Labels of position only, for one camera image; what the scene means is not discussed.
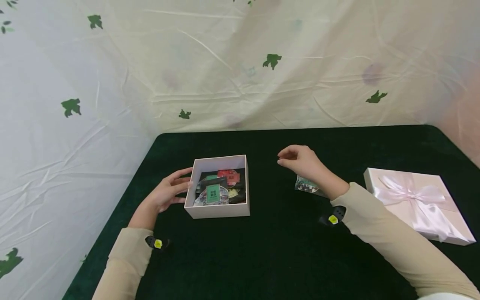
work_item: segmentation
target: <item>person's left hand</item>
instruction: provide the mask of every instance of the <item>person's left hand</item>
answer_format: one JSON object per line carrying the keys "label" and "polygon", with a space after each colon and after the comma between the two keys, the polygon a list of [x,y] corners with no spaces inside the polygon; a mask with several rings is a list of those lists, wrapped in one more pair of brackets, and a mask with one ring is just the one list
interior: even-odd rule
{"label": "person's left hand", "polygon": [[191,186],[190,177],[180,178],[192,171],[192,167],[178,170],[163,178],[154,190],[145,198],[145,201],[153,204],[158,212],[164,212],[170,204],[185,203],[185,198],[177,197],[177,194],[186,192]]}

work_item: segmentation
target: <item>ribbon bow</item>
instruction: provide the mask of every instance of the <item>ribbon bow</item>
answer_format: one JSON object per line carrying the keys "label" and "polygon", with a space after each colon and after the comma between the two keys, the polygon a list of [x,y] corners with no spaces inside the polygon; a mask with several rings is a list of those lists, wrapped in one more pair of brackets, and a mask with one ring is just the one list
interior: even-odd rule
{"label": "ribbon bow", "polygon": [[395,177],[383,175],[379,180],[387,189],[374,188],[374,195],[385,205],[408,201],[412,209],[413,229],[438,236],[440,242],[448,237],[468,241],[445,217],[438,205],[446,204],[442,192],[433,185],[416,189],[411,173],[399,172],[405,184],[400,184]]}

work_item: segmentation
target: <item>yellow marker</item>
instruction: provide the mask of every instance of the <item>yellow marker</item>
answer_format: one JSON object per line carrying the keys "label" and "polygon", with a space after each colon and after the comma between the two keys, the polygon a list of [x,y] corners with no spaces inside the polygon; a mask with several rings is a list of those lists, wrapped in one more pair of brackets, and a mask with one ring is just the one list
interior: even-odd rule
{"label": "yellow marker", "polygon": [[155,244],[154,244],[155,248],[157,249],[161,249],[162,246],[163,246],[163,243],[161,240],[155,240]]}
{"label": "yellow marker", "polygon": [[328,220],[330,221],[330,223],[332,223],[333,225],[335,224],[338,224],[338,218],[334,215],[331,215],[328,217]]}

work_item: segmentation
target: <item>white backdrop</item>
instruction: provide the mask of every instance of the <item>white backdrop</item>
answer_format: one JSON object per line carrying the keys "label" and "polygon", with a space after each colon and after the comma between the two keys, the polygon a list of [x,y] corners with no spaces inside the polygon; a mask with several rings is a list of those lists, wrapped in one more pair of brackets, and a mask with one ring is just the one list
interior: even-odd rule
{"label": "white backdrop", "polygon": [[1,299],[62,297],[163,132],[431,123],[479,163],[479,2],[248,2],[0,4]]}

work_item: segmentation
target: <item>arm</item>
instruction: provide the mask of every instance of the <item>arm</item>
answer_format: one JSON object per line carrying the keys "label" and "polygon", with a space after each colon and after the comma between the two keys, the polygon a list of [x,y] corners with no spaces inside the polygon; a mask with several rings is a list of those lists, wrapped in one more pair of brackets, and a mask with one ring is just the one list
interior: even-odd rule
{"label": "arm", "polygon": [[92,300],[133,300],[152,255],[145,238],[153,235],[158,213],[171,204],[184,203],[175,195],[190,186],[188,174],[192,168],[177,171],[164,178],[140,203],[127,228],[121,230],[108,256],[107,267],[96,287]]}
{"label": "arm", "polygon": [[346,207],[343,222],[350,232],[383,255],[419,296],[452,293],[480,300],[475,286],[440,250],[364,188],[356,183],[349,185],[333,174],[310,148],[293,145],[278,156],[280,165],[315,182],[333,206]]}

